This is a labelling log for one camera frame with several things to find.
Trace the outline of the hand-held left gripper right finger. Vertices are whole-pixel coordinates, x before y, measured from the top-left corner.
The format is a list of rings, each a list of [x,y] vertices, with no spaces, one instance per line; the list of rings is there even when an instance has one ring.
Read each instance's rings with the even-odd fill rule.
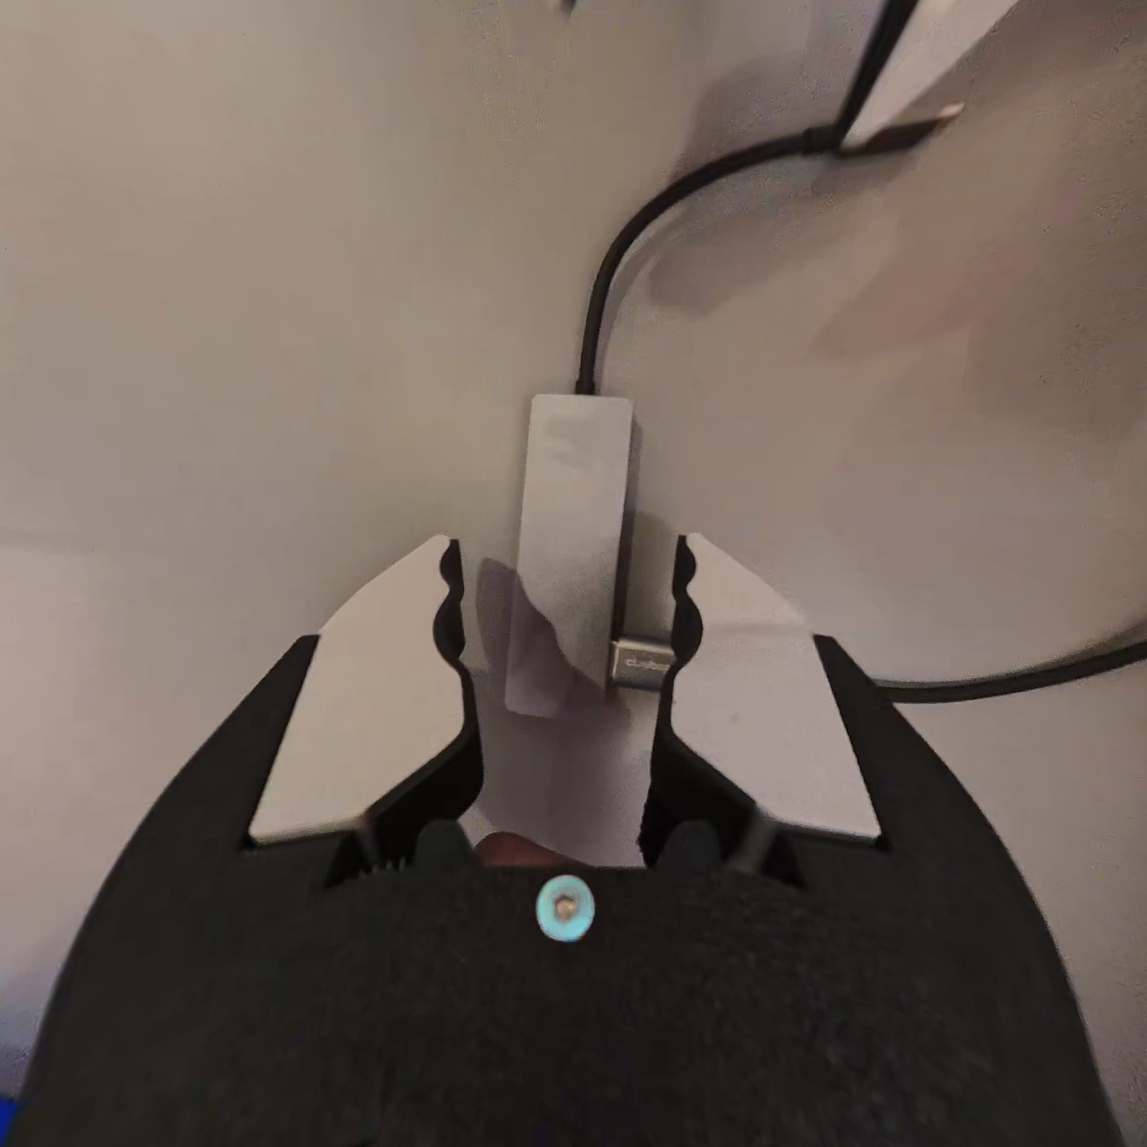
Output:
[[[703,535],[673,558],[672,663],[658,693],[638,845],[688,821],[765,865],[781,834],[870,846],[881,824],[804,613]]]

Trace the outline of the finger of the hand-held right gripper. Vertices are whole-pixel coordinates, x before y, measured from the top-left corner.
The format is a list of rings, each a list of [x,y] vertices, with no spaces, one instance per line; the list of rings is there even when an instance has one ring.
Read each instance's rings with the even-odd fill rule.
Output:
[[[959,99],[911,107],[996,28],[1015,1],[888,1],[835,124],[835,154],[911,150],[959,116]]]

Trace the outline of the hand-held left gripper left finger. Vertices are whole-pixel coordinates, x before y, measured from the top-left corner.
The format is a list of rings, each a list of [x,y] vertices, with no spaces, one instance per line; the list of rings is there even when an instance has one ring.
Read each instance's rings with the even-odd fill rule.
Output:
[[[351,832],[384,865],[456,821],[484,785],[463,664],[458,539],[434,535],[322,625],[249,835],[258,846]]]

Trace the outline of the grey usb hub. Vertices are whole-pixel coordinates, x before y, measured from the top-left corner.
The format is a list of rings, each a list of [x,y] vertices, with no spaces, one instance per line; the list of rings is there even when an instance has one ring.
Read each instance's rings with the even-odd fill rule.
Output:
[[[598,390],[608,301],[630,249],[687,197],[750,167],[806,155],[908,150],[953,118],[888,125],[843,147],[837,125],[761,141],[680,176],[623,225],[604,255],[583,319],[578,372],[567,393],[537,394],[527,427],[516,573],[507,649],[505,704],[531,718],[561,718],[611,684],[615,602],[634,451],[632,404]]]

